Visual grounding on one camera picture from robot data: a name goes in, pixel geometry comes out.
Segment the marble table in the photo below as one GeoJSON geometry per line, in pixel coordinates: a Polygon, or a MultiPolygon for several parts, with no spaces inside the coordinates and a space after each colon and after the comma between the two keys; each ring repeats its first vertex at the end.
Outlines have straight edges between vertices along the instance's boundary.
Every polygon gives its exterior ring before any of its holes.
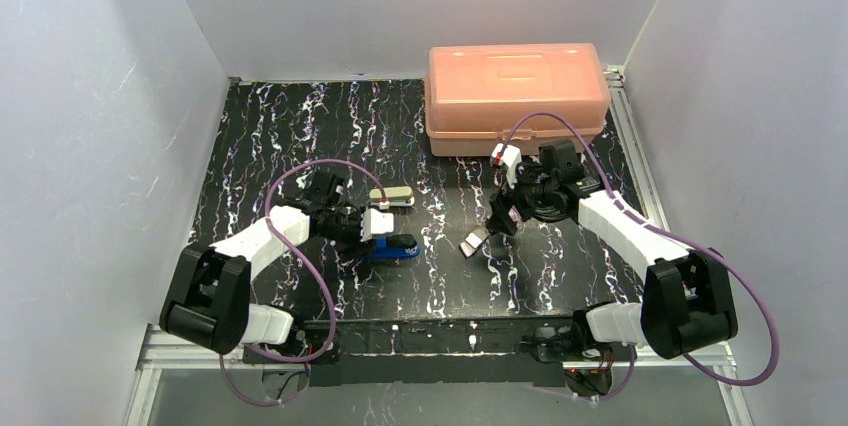
{"type": "MultiPolygon", "coordinates": [[[[641,282],[618,255],[572,222],[525,223],[496,236],[473,258],[458,251],[481,223],[496,174],[487,158],[438,158],[424,130],[421,80],[234,85],[224,107],[191,240],[211,243],[263,216],[270,184],[292,165],[344,158],[385,186],[408,185],[415,207],[396,230],[421,254],[404,261],[340,262],[327,241],[303,248],[323,272],[344,319],[421,319],[568,314],[602,301],[638,301],[641,282]]],[[[593,147],[614,187],[638,208],[609,116],[593,147]]],[[[344,167],[348,198],[364,204],[373,185],[344,167]]],[[[296,194],[308,174],[284,185],[296,194]]],[[[278,260],[256,279],[254,300],[301,318],[327,317],[318,287],[298,260],[278,260]]]]}

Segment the gray floor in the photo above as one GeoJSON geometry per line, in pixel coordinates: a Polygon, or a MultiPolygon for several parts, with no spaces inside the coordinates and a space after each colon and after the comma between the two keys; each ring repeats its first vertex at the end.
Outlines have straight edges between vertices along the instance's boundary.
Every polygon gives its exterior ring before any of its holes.
{"type": "MultiPolygon", "coordinates": [[[[616,369],[617,374],[624,369],[616,369]]],[[[233,371],[264,398],[259,371],[233,371]]],[[[730,424],[719,386],[694,368],[639,367],[618,397],[592,408],[525,384],[370,384],[307,390],[285,408],[242,403],[218,371],[162,373],[151,425],[730,424]]]]}

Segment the box lid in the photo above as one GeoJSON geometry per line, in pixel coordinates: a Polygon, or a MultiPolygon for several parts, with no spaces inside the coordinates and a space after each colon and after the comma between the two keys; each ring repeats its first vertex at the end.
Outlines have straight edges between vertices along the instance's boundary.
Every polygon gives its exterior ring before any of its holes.
{"type": "MultiPolygon", "coordinates": [[[[603,127],[609,89],[592,44],[439,47],[430,50],[428,130],[499,132],[550,110],[576,128],[603,127]]],[[[552,118],[524,129],[561,131],[552,118]]]]}

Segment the plastic box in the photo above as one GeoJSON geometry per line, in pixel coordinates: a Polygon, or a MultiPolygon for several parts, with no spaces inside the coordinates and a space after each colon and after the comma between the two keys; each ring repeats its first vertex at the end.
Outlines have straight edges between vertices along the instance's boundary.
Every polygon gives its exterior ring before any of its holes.
{"type": "MultiPolygon", "coordinates": [[[[435,156],[489,156],[533,111],[562,115],[591,141],[603,131],[610,103],[601,62],[588,43],[433,48],[425,82],[425,125],[435,156]]],[[[525,122],[511,144],[537,154],[539,146],[563,138],[573,134],[556,119],[539,117],[525,122]]]]}

